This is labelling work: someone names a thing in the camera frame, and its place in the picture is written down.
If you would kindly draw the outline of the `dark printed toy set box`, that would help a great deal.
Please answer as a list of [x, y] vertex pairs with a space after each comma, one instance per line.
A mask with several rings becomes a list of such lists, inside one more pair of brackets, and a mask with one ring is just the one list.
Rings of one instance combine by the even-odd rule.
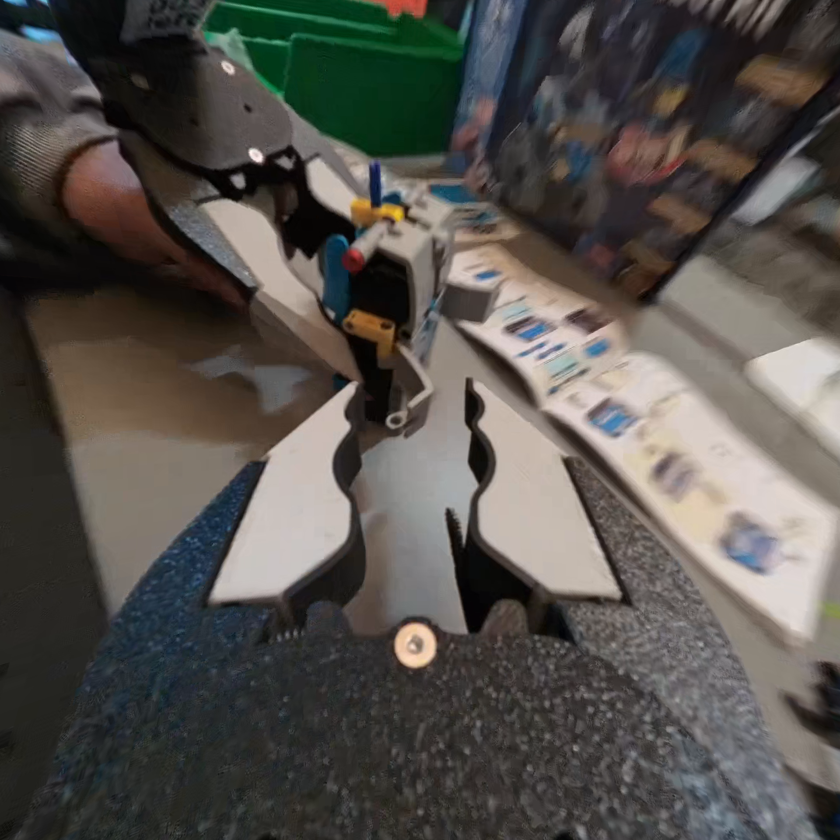
[[475, 2], [448, 162], [637, 299], [838, 82], [838, 2]]

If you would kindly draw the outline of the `grey blue toy brick model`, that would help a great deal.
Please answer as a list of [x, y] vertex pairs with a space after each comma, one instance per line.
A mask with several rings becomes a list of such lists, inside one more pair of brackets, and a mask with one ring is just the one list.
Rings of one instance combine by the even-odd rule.
[[365, 418], [388, 434], [425, 425], [434, 394], [426, 358], [434, 342], [454, 247], [453, 211], [423, 182], [394, 181], [368, 164], [367, 193], [350, 225], [318, 250], [318, 304], [350, 353], [344, 379], [364, 393]]

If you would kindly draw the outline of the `open instruction booklet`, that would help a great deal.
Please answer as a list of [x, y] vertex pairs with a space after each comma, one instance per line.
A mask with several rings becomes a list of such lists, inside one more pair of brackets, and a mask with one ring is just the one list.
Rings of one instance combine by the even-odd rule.
[[455, 245], [451, 315], [536, 408], [693, 560], [801, 648], [816, 639], [838, 503], [782, 466], [663, 353], [635, 349], [608, 304], [541, 276], [500, 242]]

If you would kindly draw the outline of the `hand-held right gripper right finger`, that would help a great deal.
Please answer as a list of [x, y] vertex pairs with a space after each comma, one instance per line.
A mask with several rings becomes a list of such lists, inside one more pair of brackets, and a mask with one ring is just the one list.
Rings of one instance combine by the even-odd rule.
[[468, 578], [486, 600], [620, 602], [623, 590], [563, 450], [488, 387], [465, 383], [468, 466], [476, 480]]

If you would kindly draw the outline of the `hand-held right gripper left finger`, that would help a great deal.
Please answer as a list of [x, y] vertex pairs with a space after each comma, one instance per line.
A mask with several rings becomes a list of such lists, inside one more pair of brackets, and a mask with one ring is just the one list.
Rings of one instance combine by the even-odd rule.
[[365, 546], [353, 483], [364, 391], [350, 383], [272, 447], [208, 593], [212, 606], [347, 604]]

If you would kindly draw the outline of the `person's left forearm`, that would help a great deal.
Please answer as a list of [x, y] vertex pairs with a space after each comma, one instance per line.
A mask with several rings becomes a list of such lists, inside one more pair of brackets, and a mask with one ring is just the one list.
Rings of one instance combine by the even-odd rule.
[[61, 200], [77, 158], [116, 138], [82, 70], [52, 49], [2, 30], [2, 273], [81, 282], [87, 273], [99, 279], [119, 266]]

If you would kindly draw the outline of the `person's left hand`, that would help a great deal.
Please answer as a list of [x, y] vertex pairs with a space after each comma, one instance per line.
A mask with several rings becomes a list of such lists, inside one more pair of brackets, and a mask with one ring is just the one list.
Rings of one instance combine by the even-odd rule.
[[116, 140], [93, 145], [74, 158], [61, 184], [60, 201], [74, 223], [117, 256], [235, 310], [247, 309], [246, 295], [221, 269], [159, 225]]

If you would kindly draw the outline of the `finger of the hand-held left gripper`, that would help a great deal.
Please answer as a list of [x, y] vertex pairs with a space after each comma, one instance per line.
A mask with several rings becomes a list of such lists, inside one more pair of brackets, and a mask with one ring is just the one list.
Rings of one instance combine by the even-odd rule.
[[283, 185], [282, 248], [291, 259], [297, 253], [314, 257], [332, 236], [348, 244], [357, 237], [350, 205], [359, 197], [341, 171], [321, 156], [296, 167], [294, 177]]
[[332, 373], [361, 382], [347, 340], [324, 316], [307, 283], [317, 278], [313, 261], [288, 260], [261, 208], [220, 198], [205, 203], [203, 210], [255, 277], [250, 314], [261, 337], [278, 349], [295, 347]]

